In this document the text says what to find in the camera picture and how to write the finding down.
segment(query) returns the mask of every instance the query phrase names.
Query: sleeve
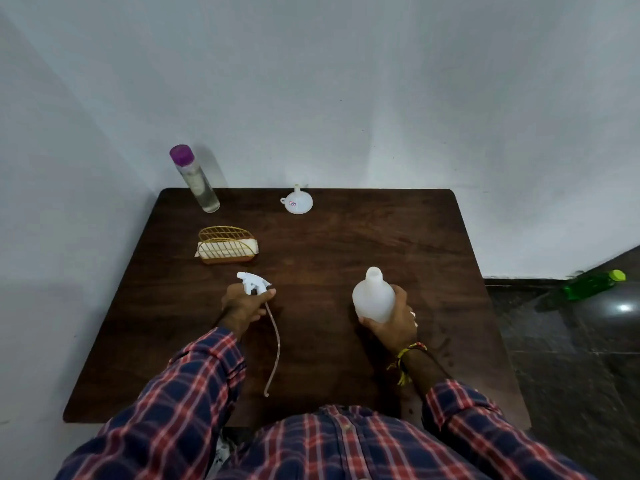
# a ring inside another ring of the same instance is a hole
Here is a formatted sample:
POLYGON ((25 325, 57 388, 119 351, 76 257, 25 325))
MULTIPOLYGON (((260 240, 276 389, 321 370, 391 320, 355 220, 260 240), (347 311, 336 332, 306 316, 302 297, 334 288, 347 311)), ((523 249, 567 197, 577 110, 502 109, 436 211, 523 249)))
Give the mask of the sleeve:
POLYGON ((595 480, 508 423, 486 396, 455 380, 429 391, 422 415, 426 428, 491 478, 595 480))
POLYGON ((203 478, 244 380, 235 336, 215 328, 64 461, 57 479, 203 478))

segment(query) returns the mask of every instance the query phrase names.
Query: red and blue checkered shirt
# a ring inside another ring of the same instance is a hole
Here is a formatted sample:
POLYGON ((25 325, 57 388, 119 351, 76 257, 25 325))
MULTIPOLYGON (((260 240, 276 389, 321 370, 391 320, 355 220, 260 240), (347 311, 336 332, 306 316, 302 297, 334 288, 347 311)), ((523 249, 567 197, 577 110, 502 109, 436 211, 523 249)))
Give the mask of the red and blue checkered shirt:
MULTIPOLYGON (((203 478, 244 374, 233 334, 213 329, 73 452, 56 478, 203 478)), ((422 414, 429 432, 359 406, 325 406, 262 429, 216 478, 593 480, 457 381, 431 389, 422 414)))

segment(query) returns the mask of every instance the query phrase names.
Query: dark brown tabletop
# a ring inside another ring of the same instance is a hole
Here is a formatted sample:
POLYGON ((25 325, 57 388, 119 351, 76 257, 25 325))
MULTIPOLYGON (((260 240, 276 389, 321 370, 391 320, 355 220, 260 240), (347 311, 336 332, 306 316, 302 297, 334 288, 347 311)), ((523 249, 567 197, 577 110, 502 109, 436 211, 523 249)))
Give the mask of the dark brown tabletop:
POLYGON ((180 348, 206 333, 238 271, 278 293, 268 318, 241 347, 247 376, 231 426, 252 428, 323 404, 359 404, 400 414, 390 357, 356 320, 351 292, 369 266, 408 292, 419 338, 452 375, 489 395, 507 419, 529 415, 500 337, 456 198, 450 190, 313 189, 308 214, 288 213, 288 189, 221 189, 213 214, 188 189, 158 196, 64 412, 67 422, 105 422, 136 400, 180 348), (230 225, 256 236, 245 264, 204 265, 198 231, 230 225), (434 320, 427 320, 428 313, 434 320))

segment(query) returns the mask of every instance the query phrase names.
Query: yellow-green cap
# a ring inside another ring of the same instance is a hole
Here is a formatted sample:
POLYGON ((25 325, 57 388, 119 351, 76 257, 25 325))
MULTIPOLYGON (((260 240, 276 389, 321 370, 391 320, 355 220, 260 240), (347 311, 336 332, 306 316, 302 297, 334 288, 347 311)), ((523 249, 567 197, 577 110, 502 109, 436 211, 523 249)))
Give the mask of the yellow-green cap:
POLYGON ((627 275, 624 274, 622 271, 620 271, 619 269, 614 269, 613 271, 609 272, 609 277, 613 280, 613 281, 627 281, 627 275))

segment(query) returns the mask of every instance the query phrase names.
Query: white wall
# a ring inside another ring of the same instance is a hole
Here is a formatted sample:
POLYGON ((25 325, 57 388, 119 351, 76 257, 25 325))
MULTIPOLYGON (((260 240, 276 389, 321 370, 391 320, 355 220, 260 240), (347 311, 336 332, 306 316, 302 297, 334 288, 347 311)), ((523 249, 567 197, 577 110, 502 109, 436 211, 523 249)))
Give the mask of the white wall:
POLYGON ((485 276, 640 242, 640 0, 4 0, 158 191, 448 187, 485 276))
POLYGON ((1 12, 0 61, 0 477, 44 479, 154 195, 1 12))

